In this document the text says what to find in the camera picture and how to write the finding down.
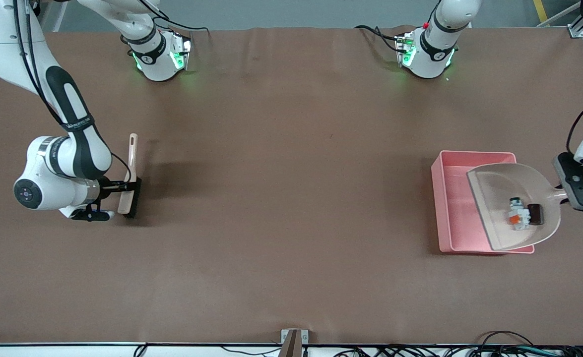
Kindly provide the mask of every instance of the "brown table surface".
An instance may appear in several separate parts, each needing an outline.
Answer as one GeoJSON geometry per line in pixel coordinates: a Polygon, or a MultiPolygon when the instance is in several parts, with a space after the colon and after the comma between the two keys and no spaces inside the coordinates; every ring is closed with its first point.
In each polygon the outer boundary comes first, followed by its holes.
{"type": "Polygon", "coordinates": [[[583,213],[533,255],[442,255],[430,178],[444,149],[512,151],[555,184],[583,40],[468,29],[423,80],[369,35],[198,32],[191,72],[151,83],[119,34],[47,34],[111,149],[139,134],[144,188],[135,221],[24,209],[26,148],[63,131],[0,81],[0,342],[583,344],[583,213]]]}

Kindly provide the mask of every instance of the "floor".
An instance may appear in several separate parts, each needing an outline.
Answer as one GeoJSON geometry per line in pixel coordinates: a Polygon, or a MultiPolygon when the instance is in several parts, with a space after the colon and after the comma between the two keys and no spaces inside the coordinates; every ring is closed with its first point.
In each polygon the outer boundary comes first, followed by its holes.
{"type": "MultiPolygon", "coordinates": [[[[484,0],[474,27],[531,27],[541,22],[541,4],[552,16],[575,0],[484,0]]],[[[161,9],[177,22],[207,26],[210,30],[241,30],[253,27],[339,27],[379,25],[395,27],[427,20],[436,0],[163,0],[161,9]]],[[[52,3],[40,22],[45,31],[114,31],[106,20],[78,2],[52,3]],[[65,7],[63,17],[60,9],[65,7]]],[[[554,25],[566,25],[576,17],[565,16],[554,25]]]]}

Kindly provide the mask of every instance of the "white robotic arm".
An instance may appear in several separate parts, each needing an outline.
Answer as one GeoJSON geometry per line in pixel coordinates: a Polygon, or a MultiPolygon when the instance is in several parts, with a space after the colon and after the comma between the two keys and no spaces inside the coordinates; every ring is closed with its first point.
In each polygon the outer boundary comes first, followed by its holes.
{"type": "Polygon", "coordinates": [[[104,177],[112,162],[110,149],[24,0],[0,0],[0,77],[39,95],[67,132],[31,142],[24,172],[14,184],[16,199],[32,210],[59,209],[72,219],[107,221],[114,213],[93,211],[91,204],[135,185],[104,177]]]}
{"type": "Polygon", "coordinates": [[[166,81],[186,68],[191,41],[172,30],[157,29],[148,7],[158,11],[158,0],[78,2],[100,14],[121,32],[132,49],[137,68],[151,81],[166,81]]]}
{"type": "Polygon", "coordinates": [[[430,23],[398,39],[400,65],[419,77],[440,75],[454,55],[461,32],[474,19],[482,0],[441,0],[430,23]]]}

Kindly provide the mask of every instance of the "pink plastic container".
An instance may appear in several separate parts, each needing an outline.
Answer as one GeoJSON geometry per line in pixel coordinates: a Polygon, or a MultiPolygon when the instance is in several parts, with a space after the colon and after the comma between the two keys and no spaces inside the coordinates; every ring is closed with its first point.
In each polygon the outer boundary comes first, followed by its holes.
{"type": "Polygon", "coordinates": [[[468,171],[493,163],[515,163],[511,152],[442,151],[432,164],[439,249],[443,253],[534,253],[534,246],[493,251],[474,203],[468,171]]]}

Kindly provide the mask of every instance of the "table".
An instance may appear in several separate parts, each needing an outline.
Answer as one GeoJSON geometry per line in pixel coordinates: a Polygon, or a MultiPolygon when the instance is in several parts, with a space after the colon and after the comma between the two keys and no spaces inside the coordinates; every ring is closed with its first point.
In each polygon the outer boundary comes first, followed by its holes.
{"type": "Polygon", "coordinates": [[[368,32],[253,29],[196,33],[191,72],[151,83],[118,36],[47,40],[112,151],[139,134],[135,221],[15,201],[28,144],[63,132],[0,81],[0,342],[583,344],[583,213],[533,255],[443,255],[430,178],[444,149],[512,151],[556,183],[583,109],[566,29],[467,29],[430,80],[368,32]]]}

